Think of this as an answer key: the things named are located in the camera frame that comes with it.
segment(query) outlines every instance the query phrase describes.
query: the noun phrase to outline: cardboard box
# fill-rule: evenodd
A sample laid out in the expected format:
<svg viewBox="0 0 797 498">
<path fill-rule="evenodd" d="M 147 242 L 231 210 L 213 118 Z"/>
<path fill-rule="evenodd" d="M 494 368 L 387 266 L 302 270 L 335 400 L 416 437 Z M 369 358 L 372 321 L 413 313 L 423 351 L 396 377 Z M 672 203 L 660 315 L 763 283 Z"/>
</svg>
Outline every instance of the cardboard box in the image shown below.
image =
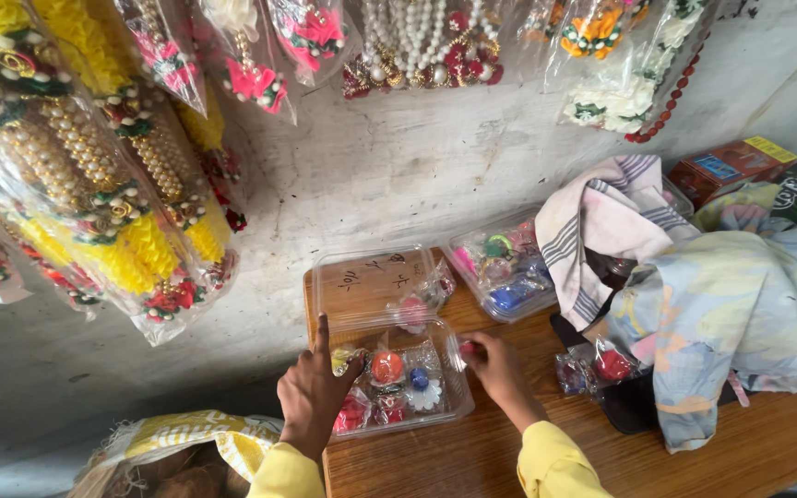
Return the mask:
<svg viewBox="0 0 797 498">
<path fill-rule="evenodd" d="M 669 178 L 700 209 L 749 182 L 773 181 L 796 159 L 766 138 L 753 136 L 683 159 Z"/>
</svg>

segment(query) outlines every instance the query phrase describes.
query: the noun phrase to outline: concrete wall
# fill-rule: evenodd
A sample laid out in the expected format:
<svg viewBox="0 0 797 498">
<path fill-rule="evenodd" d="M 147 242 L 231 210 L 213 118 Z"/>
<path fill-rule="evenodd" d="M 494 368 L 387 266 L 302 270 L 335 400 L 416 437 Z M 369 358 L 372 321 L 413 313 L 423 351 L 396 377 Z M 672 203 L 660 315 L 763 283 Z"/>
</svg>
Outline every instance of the concrete wall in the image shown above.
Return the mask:
<svg viewBox="0 0 797 498">
<path fill-rule="evenodd" d="M 672 119 L 643 145 L 556 126 L 560 97 L 536 84 L 346 102 L 335 82 L 295 96 L 296 128 L 231 116 L 234 138 L 251 141 L 249 226 L 238 281 L 208 315 L 153 349 L 112 307 L 83 323 L 34 279 L 36 295 L 0 307 L 0 497 L 69 488 L 115 419 L 182 409 L 283 368 L 305 345 L 301 279 L 319 255 L 438 243 L 542 202 L 612 154 L 674 160 L 755 134 L 797 152 L 797 0 L 750 0 L 741 12 L 729 6 L 715 23 Z"/>
</svg>

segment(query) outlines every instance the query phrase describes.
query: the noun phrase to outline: striped towel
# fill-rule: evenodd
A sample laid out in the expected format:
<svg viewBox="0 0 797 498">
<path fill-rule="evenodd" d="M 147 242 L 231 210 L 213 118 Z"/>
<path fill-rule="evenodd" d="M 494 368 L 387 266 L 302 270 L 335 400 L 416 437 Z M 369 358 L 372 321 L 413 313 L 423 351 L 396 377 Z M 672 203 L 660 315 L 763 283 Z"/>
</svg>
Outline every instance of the striped towel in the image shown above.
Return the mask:
<svg viewBox="0 0 797 498">
<path fill-rule="evenodd" d="M 700 234 L 667 204 L 662 190 L 660 157 L 616 156 L 558 190 L 537 214 L 537 241 L 561 315 L 578 331 L 592 323 L 611 295 L 610 287 L 584 264 L 584 246 L 642 261 Z"/>
</svg>

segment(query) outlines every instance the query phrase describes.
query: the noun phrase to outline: yellow sleeve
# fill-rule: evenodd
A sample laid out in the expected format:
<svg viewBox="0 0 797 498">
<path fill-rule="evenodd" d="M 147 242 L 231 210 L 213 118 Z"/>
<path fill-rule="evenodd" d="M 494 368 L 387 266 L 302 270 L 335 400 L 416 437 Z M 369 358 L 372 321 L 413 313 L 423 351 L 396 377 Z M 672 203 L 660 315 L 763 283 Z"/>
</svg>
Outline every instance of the yellow sleeve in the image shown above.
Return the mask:
<svg viewBox="0 0 797 498">
<path fill-rule="evenodd" d="M 580 448 L 548 422 L 537 422 L 524 431 L 518 480 L 528 498 L 610 497 Z"/>
<path fill-rule="evenodd" d="M 319 465 L 288 443 L 276 443 L 250 483 L 248 498 L 324 498 Z"/>
</svg>

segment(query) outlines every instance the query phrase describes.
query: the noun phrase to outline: wooden tabletop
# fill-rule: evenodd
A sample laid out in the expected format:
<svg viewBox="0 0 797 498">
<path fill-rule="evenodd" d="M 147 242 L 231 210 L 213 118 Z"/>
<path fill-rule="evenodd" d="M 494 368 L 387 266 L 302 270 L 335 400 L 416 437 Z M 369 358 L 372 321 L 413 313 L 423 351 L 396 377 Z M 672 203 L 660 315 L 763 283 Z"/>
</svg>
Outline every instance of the wooden tabletop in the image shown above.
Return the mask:
<svg viewBox="0 0 797 498">
<path fill-rule="evenodd" d="M 436 261 L 441 252 L 433 249 Z M 312 342 L 310 272 L 304 276 Z M 439 315 L 457 332 L 487 331 L 512 341 L 537 400 L 582 448 L 607 492 L 625 496 L 769 496 L 797 483 L 797 394 L 760 392 L 752 406 L 718 410 L 714 438 L 670 455 L 662 434 L 617 432 L 594 402 L 565 397 L 554 356 L 564 353 L 549 308 L 511 325 L 494 322 L 461 281 Z M 524 497 L 515 464 L 520 435 L 468 374 L 476 409 L 457 422 L 331 443 L 323 456 L 330 498 Z"/>
</svg>

